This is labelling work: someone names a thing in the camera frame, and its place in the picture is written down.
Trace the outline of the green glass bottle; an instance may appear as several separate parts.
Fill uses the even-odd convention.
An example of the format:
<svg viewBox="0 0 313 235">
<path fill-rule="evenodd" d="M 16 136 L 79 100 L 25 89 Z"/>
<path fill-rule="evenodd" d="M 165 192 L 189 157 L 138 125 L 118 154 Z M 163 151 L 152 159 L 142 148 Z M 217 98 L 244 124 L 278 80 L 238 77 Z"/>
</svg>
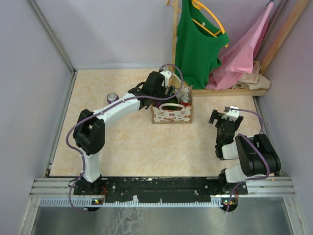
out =
<svg viewBox="0 0 313 235">
<path fill-rule="evenodd" d="M 167 100 L 166 102 L 167 103 L 174 103 L 174 104 L 178 104 L 179 103 L 176 96 L 171 98 L 171 99 L 169 99 L 169 100 Z"/>
</svg>

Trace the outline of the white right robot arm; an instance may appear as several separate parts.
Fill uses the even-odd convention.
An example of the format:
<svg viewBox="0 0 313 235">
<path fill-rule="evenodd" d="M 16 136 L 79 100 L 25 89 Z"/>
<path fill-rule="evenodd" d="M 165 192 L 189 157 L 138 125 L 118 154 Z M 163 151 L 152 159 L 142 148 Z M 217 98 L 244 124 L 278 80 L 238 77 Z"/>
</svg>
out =
<svg viewBox="0 0 313 235">
<path fill-rule="evenodd" d="M 263 120 L 260 116 L 260 133 L 253 137 L 236 134 L 244 117 L 240 112 L 258 116 L 256 112 L 226 107 L 224 113 L 213 110 L 208 123 L 216 122 L 215 153 L 221 161 L 238 160 L 233 167 L 223 169 L 218 176 L 219 190 L 231 193 L 237 183 L 252 179 L 264 179 L 281 170 L 281 161 L 267 135 L 263 133 Z"/>
</svg>

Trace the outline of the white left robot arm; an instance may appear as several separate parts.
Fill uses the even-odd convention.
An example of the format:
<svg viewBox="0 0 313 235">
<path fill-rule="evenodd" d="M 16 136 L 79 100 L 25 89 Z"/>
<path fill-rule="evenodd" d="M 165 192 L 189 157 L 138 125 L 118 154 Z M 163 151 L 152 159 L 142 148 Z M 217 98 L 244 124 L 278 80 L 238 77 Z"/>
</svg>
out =
<svg viewBox="0 0 313 235">
<path fill-rule="evenodd" d="M 82 156 L 82 182 L 91 194 L 102 188 L 99 152 L 105 144 L 105 130 L 128 114 L 149 108 L 153 100 L 164 101 L 174 94 L 168 86 L 172 73 L 168 70 L 153 71 L 145 82 L 130 89 L 123 97 L 104 108 L 80 113 L 73 138 Z"/>
</svg>

